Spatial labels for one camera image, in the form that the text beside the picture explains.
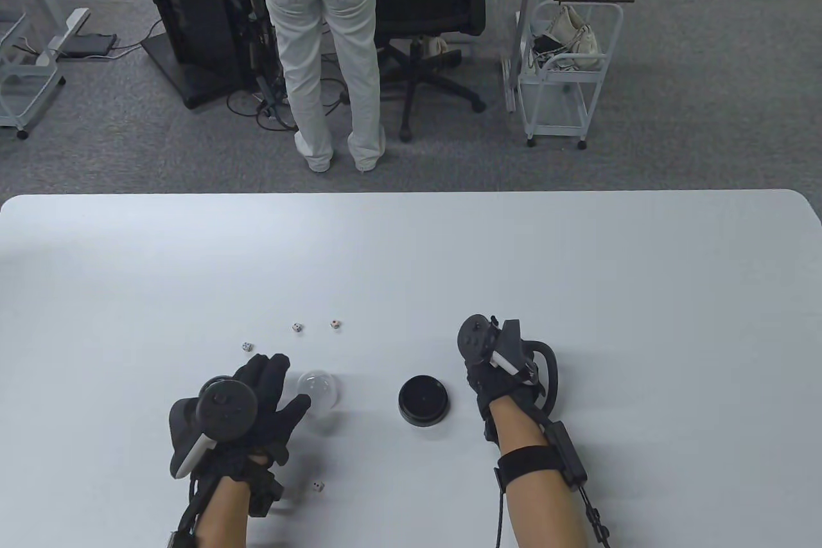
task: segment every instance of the white bag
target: white bag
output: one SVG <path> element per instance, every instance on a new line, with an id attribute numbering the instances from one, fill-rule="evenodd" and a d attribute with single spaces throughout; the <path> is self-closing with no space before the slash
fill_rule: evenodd
<path id="1" fill-rule="evenodd" d="M 560 7 L 560 13 L 545 33 L 564 47 L 557 53 L 600 52 L 591 24 L 584 22 L 582 17 L 579 17 L 579 14 L 567 4 Z M 560 60 L 555 63 L 555 66 L 561 69 L 577 67 L 579 70 L 596 70 L 599 60 Z"/>

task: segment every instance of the white shoe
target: white shoe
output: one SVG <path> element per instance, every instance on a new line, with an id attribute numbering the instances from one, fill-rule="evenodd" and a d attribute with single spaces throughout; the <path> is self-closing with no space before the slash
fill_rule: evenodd
<path id="1" fill-rule="evenodd" d="M 314 173 L 325 173 L 329 170 L 329 167 L 331 167 L 331 158 L 334 155 L 333 151 L 327 158 L 318 158 L 314 157 L 314 155 L 310 155 L 311 149 L 308 148 L 308 144 L 305 139 L 302 138 L 302 134 L 299 130 L 294 133 L 294 144 L 297 146 L 297 151 L 303 155 L 306 163 L 308 163 L 308 168 Z"/>
<path id="2" fill-rule="evenodd" d="M 378 155 L 370 155 L 369 157 L 361 158 L 354 160 L 354 166 L 357 167 L 358 172 L 369 172 L 373 170 L 376 166 L 376 161 L 380 160 L 383 154 L 385 154 L 385 129 L 382 128 L 380 125 L 380 153 Z"/>

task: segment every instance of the clear glass sphere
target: clear glass sphere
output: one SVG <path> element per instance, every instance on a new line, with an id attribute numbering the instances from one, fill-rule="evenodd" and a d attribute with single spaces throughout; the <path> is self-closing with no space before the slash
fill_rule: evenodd
<path id="1" fill-rule="evenodd" d="M 337 381 L 325 371 L 308 371 L 297 381 L 297 393 L 308 394 L 308 414 L 325 416 L 337 404 Z"/>

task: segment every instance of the white table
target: white table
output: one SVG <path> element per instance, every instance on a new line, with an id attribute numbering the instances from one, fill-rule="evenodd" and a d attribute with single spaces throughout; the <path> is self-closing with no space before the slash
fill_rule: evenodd
<path id="1" fill-rule="evenodd" d="M 490 548 L 496 455 L 455 345 L 475 312 L 553 345 L 615 548 L 818 545 L 820 299 L 789 191 L 12 199 L 0 545 L 163 546 L 187 489 L 168 408 L 253 342 L 343 394 L 251 545 Z M 428 430 L 396 408 L 419 373 L 452 400 Z"/>

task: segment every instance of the light jeans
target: light jeans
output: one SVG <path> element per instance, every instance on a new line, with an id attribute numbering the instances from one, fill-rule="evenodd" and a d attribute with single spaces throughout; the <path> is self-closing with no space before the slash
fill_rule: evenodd
<path id="1" fill-rule="evenodd" d="M 277 34 L 288 104 L 299 131 L 297 149 L 315 172 L 328 169 L 331 132 L 320 99 L 321 19 L 334 36 L 340 69 L 351 98 L 349 149 L 361 172 L 385 152 L 380 125 L 380 72 L 374 28 L 376 0 L 265 0 Z"/>

